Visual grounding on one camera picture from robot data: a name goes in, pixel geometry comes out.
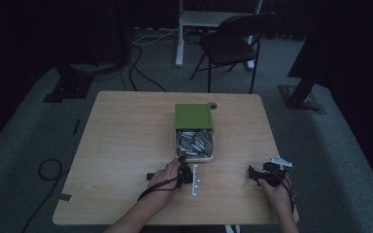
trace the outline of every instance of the chair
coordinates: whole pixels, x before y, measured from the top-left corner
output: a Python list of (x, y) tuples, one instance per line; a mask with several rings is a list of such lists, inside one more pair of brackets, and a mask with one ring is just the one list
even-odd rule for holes
[[(210, 93), (213, 68), (231, 65), (228, 69), (231, 71), (237, 63), (253, 60), (253, 79), (250, 89), (250, 93), (253, 93), (260, 48), (259, 38), (272, 29), (274, 20), (274, 13), (237, 16), (224, 20), (215, 33), (203, 35), (199, 39), (199, 45), (204, 50), (204, 54), (190, 79), (193, 79), (196, 72), (208, 70), (208, 92)], [(253, 36), (253, 41), (248, 43), (246, 38), (250, 36)], [(208, 68), (199, 69), (205, 56), (208, 57)]]

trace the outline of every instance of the wooden table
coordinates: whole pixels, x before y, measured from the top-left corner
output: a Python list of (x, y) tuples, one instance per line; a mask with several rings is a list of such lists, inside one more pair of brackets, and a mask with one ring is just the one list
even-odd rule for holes
[(276, 223), (263, 190), (248, 178), (277, 156), (261, 99), (249, 94), (102, 91), (98, 94), (53, 222), (111, 224), (147, 188), (147, 173), (175, 158), (175, 104), (216, 102), (214, 159), (198, 164), (197, 196), (185, 184), (148, 224)]

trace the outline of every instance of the green box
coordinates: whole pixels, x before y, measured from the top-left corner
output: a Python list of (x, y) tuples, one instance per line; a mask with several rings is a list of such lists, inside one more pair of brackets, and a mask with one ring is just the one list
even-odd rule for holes
[(210, 104), (175, 105), (175, 149), (187, 162), (208, 162), (214, 156), (214, 124)]
[(209, 104), (175, 105), (176, 129), (214, 129)]

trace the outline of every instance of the small black device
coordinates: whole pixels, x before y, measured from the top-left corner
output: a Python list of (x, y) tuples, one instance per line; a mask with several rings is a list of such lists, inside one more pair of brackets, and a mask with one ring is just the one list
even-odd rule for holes
[(258, 186), (261, 186), (261, 184), (258, 182), (258, 179), (265, 180), (269, 183), (269, 185), (273, 187), (278, 186), (281, 183), (281, 181), (285, 178), (287, 171), (281, 170), (280, 165), (271, 162), (264, 163), (262, 165), (262, 169), (265, 172), (258, 172), (251, 165), (248, 169), (250, 179), (256, 181), (256, 184)]
[[(152, 185), (151, 187), (147, 188), (138, 198), (138, 201), (141, 200), (146, 195), (150, 194), (153, 191), (172, 191), (177, 188), (181, 188), (184, 183), (192, 183), (193, 182), (193, 174), (190, 170), (190, 167), (188, 166), (186, 162), (186, 158), (184, 156), (179, 157), (178, 161), (181, 162), (181, 166), (178, 169), (178, 176), (176, 178), (173, 178), (171, 180), (166, 180), (161, 183), (156, 183)], [(153, 177), (154, 173), (148, 173), (147, 174), (147, 181), (150, 181)], [(177, 181), (177, 185), (173, 189), (161, 189), (161, 186), (164, 186), (166, 184), (169, 184), (170, 182)]]

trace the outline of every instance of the white object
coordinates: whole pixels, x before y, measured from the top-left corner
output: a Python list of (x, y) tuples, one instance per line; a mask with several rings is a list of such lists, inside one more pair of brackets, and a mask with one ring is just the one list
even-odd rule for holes
[(265, 159), (268, 162), (272, 162), (272, 163), (287, 166), (287, 167), (292, 167), (292, 163), (285, 161), (282, 157), (280, 157), (280, 155), (278, 155), (277, 157), (267, 157), (267, 156), (265, 156)]

